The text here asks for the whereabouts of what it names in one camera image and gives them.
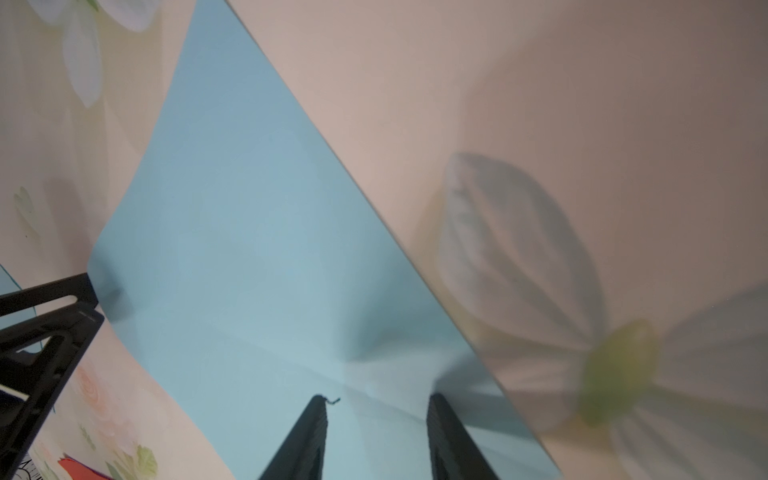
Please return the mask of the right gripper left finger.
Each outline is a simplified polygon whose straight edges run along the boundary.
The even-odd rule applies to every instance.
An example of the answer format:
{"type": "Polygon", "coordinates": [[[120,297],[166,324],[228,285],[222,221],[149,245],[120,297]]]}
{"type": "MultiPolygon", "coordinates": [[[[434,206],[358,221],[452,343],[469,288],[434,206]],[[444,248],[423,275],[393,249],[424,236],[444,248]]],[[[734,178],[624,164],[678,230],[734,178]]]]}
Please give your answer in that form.
{"type": "Polygon", "coordinates": [[[321,480],[328,430],[327,398],[313,396],[260,480],[321,480]]]}

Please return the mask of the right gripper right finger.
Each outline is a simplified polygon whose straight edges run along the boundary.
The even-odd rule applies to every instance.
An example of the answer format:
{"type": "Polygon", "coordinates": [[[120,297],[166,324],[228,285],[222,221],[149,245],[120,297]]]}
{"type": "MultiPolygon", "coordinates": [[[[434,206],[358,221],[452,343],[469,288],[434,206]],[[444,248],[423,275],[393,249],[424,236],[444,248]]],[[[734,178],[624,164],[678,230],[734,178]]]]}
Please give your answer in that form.
{"type": "Polygon", "coordinates": [[[444,395],[430,396],[427,433],[434,480],[498,480],[444,395]]]}

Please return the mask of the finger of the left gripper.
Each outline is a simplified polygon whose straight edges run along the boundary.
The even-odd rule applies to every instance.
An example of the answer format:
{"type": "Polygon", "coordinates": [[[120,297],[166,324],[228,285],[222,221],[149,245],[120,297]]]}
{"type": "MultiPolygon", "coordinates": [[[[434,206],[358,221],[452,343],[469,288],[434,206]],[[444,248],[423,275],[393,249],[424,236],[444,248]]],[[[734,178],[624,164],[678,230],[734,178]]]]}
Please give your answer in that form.
{"type": "Polygon", "coordinates": [[[1,477],[11,479],[104,323],[72,304],[1,331],[1,477]]]}
{"type": "Polygon", "coordinates": [[[82,302],[91,308],[99,304],[88,274],[82,273],[1,296],[1,315],[36,307],[67,296],[73,296],[77,302],[82,302]]]}

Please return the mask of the red paper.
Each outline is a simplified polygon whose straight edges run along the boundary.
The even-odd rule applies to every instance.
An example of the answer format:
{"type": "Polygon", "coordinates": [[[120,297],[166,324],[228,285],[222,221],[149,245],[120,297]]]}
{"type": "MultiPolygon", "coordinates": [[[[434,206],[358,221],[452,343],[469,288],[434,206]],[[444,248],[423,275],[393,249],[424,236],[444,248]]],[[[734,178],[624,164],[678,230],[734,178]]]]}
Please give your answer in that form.
{"type": "Polygon", "coordinates": [[[67,472],[72,480],[112,480],[112,477],[105,475],[82,462],[65,455],[58,460],[59,466],[67,472]]]}

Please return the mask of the light blue paper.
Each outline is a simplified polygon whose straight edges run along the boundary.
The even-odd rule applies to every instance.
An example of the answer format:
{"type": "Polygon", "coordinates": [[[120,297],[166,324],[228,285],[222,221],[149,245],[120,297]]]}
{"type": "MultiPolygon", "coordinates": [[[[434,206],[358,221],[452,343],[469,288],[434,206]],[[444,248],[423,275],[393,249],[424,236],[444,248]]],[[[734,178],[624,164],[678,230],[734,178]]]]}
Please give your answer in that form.
{"type": "Polygon", "coordinates": [[[223,1],[195,5],[88,273],[238,479],[261,476],[318,395],[324,478],[428,479],[434,392],[499,478],[560,475],[223,1]]]}
{"type": "MultiPolygon", "coordinates": [[[[4,267],[1,267],[0,287],[2,296],[14,294],[21,290],[20,285],[13,279],[13,277],[4,267]]],[[[36,316],[37,314],[34,307],[16,311],[7,315],[2,315],[0,318],[0,329],[3,330],[7,327],[24,322],[36,316]]],[[[44,341],[39,341],[25,347],[24,350],[29,353],[39,353],[42,351],[44,344],[44,341]]]]}

